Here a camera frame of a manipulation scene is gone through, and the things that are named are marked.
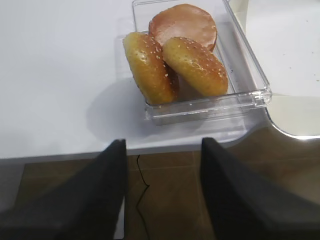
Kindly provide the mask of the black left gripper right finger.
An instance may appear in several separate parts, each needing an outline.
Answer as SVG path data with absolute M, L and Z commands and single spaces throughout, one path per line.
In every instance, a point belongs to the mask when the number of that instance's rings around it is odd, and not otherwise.
M 218 240 L 318 240 L 320 206 L 270 182 L 215 139 L 201 143 L 201 188 Z

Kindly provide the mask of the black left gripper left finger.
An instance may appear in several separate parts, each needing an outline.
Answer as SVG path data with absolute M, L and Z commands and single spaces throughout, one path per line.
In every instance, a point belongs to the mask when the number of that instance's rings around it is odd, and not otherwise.
M 126 192 L 126 141 L 114 140 L 66 182 L 1 213 L 0 238 L 112 240 Z

